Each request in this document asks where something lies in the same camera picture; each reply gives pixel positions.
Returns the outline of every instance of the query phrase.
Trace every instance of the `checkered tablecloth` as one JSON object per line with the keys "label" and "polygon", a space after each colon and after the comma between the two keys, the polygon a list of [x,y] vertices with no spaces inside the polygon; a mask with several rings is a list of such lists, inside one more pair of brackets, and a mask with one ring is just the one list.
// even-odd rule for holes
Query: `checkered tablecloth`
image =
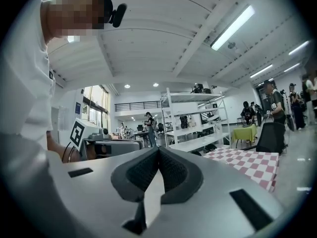
{"label": "checkered tablecloth", "polygon": [[270,192],[275,189],[279,162],[278,153],[217,148],[204,157],[234,167]]}

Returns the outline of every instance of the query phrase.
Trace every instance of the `balcony railing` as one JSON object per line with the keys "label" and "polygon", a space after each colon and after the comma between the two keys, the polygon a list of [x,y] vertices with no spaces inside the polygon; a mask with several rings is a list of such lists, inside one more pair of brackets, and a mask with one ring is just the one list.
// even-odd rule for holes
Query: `balcony railing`
{"label": "balcony railing", "polygon": [[[168,103],[164,103],[163,107],[168,107]],[[160,101],[145,101],[115,104],[115,111],[127,111],[138,109],[160,109]]]}

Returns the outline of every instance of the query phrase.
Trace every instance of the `gray pants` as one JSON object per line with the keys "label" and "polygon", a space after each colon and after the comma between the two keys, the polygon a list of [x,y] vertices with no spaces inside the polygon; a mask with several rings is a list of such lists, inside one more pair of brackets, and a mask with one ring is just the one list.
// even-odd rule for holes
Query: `gray pants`
{"label": "gray pants", "polygon": [[151,147],[156,147],[157,143],[155,141],[153,127],[152,126],[148,126],[147,129],[148,129],[148,133],[149,133],[149,139],[150,139]]}

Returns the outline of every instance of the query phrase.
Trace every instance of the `black cable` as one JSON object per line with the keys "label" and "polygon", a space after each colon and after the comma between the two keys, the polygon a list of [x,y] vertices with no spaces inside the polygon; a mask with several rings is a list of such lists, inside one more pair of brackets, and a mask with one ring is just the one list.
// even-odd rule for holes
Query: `black cable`
{"label": "black cable", "polygon": [[71,155],[73,154],[74,149],[75,149],[75,146],[73,146],[73,147],[70,149],[70,152],[69,152],[69,155],[68,155],[68,160],[67,160],[68,163],[70,162]]}
{"label": "black cable", "polygon": [[66,150],[67,150],[67,148],[68,148],[69,145],[70,145],[70,142],[68,143],[68,145],[66,146],[66,148],[65,148],[65,150],[64,150],[63,157],[61,158],[61,161],[62,161],[62,162],[63,162],[64,156],[65,156],[65,152],[66,152]]}

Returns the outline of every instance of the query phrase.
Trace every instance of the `green tablecloth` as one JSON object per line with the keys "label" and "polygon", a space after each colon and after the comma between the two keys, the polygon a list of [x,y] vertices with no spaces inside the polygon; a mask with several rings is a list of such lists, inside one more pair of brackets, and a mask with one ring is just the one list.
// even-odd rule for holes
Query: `green tablecloth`
{"label": "green tablecloth", "polygon": [[255,124],[246,128],[238,127],[233,129],[233,140],[236,141],[239,139],[243,139],[253,141],[256,134],[257,127],[255,126]]}

